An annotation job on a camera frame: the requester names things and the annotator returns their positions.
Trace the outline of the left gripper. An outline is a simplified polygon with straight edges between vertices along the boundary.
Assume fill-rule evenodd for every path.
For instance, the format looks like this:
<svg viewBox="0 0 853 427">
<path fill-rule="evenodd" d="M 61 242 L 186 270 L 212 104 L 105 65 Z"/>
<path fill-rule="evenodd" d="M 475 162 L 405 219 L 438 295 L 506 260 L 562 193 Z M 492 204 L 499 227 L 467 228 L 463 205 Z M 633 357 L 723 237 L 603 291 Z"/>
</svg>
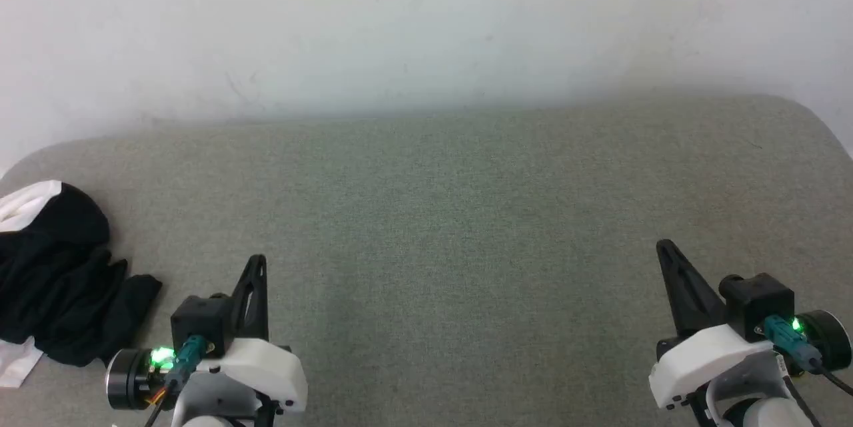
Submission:
<svg viewBox="0 0 853 427">
<path fill-rule="evenodd" d="M 301 360 L 267 342 L 267 259 L 252 255 L 231 295 L 235 339 L 220 359 L 202 360 L 183 387 L 167 397 L 171 411 L 274 411 L 307 409 L 309 387 Z M 177 352 L 168 347 L 128 348 L 107 367 L 107 399 L 116 410 L 145 410 L 167 386 Z"/>
</svg>

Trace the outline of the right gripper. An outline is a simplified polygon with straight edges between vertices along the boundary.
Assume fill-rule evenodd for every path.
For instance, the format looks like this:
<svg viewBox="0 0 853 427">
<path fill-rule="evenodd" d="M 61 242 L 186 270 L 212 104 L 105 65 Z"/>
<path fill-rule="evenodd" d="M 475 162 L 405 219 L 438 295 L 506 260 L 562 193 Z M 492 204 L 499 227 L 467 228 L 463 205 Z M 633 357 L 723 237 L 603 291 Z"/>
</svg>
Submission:
<svg viewBox="0 0 853 427">
<path fill-rule="evenodd" d="M 750 397 L 787 400 L 803 410 L 793 370 L 822 375 L 851 367 L 851 337 L 833 314 L 771 315 L 754 328 L 758 339 L 748 341 L 724 324 L 721 298 L 673 241 L 658 240 L 657 255 L 676 336 L 688 337 L 652 366 L 658 408 L 713 410 L 722 400 Z"/>
</svg>

